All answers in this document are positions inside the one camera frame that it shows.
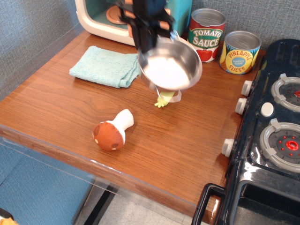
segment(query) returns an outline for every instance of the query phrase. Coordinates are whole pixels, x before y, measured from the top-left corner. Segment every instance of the white knob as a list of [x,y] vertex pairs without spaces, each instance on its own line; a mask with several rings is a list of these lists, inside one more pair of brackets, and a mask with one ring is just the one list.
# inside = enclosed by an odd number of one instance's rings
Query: white knob
[[247,99],[246,98],[239,98],[238,103],[235,107],[235,112],[239,115],[242,115],[246,106]]
[[231,151],[233,150],[234,139],[226,138],[222,147],[222,154],[226,157],[230,156]]
[[269,117],[274,112],[274,106],[270,102],[265,102],[261,107],[261,113],[264,117]]
[[252,81],[245,81],[242,88],[242,95],[248,97],[251,86],[252,86]]

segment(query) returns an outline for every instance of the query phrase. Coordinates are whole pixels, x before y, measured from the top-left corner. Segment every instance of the can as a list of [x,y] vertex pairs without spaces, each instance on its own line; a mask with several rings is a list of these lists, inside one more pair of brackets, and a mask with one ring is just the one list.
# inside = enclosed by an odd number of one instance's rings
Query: can
[[216,58],[225,23],[225,15],[218,10],[200,8],[192,12],[188,41],[198,52],[202,62],[210,62]]
[[248,31],[232,31],[225,36],[220,66],[232,74],[246,74],[255,64],[262,45],[257,34]]

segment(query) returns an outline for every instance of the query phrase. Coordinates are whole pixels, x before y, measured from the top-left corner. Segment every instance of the toy stove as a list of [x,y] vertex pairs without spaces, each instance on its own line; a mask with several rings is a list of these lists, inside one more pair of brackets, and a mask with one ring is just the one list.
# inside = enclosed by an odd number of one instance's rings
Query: toy stove
[[271,44],[242,94],[237,138],[222,149],[230,157],[226,187],[205,186],[193,224],[211,195],[221,199],[214,224],[300,224],[300,41]]

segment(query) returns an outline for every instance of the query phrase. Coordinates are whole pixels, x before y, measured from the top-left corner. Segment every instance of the gray textured wall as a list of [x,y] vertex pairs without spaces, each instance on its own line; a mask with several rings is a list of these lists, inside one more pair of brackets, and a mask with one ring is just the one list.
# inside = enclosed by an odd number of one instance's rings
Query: gray textured wall
[[1,0],[0,101],[82,30],[74,0]]
[[203,7],[226,15],[225,35],[233,30],[259,34],[263,50],[275,40],[300,39],[299,0],[193,0],[192,10]]

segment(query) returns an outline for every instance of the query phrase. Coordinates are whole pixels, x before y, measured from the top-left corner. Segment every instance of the pineapple illustration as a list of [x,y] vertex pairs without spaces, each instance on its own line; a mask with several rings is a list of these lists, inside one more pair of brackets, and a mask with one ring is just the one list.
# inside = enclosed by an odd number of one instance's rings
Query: pineapple illustration
[[251,65],[249,66],[249,68],[245,71],[245,74],[246,74],[246,73],[249,73],[249,72],[252,70],[252,67],[253,67],[254,64],[255,64],[255,61],[256,61],[256,58],[257,58],[257,55],[258,55],[258,51],[259,51],[259,48],[254,49],[254,50],[251,52],[252,55],[253,55],[252,63],[251,63]]
[[220,66],[223,70],[227,70],[227,67],[226,67],[226,55],[227,53],[229,53],[231,51],[231,47],[226,45],[226,43],[224,42],[223,44],[223,50],[222,50],[222,54],[221,54],[221,57],[220,57]]

